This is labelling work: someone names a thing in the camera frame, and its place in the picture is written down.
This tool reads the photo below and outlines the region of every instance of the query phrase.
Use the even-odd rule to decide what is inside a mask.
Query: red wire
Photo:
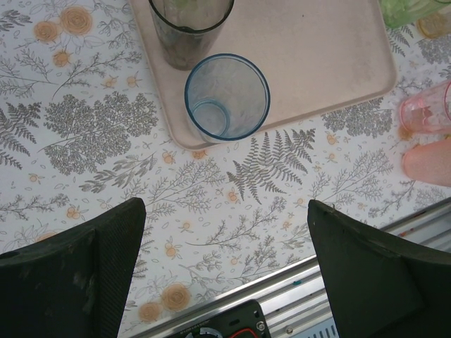
[[[242,329],[242,330],[240,330],[240,331],[238,331],[238,332],[235,332],[235,333],[232,334],[229,338],[237,338],[240,334],[245,333],[245,332],[250,332],[250,334],[252,334],[252,336],[253,336],[254,338],[259,338],[259,336],[257,336],[257,335],[255,334],[254,330],[253,330],[253,329],[249,329],[249,328],[247,328],[247,329]]]

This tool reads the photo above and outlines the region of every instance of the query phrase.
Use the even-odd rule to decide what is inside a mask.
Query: table
[[[143,198],[121,337],[311,256],[309,199],[380,227],[451,196],[403,175],[403,152],[440,137],[399,132],[396,110],[451,78],[450,35],[389,31],[400,75],[382,99],[189,152],[168,136],[126,0],[8,0],[0,16],[0,250]]]

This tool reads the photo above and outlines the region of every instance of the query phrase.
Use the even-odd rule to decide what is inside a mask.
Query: green glass
[[[451,0],[380,0],[383,19],[398,28],[432,14],[451,4]]]

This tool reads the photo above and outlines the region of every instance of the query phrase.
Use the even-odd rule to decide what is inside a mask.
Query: plastic tray
[[[130,0],[172,138],[197,151],[183,98],[189,71],[163,59],[148,0]],[[397,71],[377,0],[236,0],[209,55],[254,62],[271,90],[259,132],[388,93]]]

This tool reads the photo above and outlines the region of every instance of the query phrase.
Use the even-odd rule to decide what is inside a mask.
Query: gray glass
[[[234,0],[149,0],[165,60],[190,70],[201,61],[232,11]]]

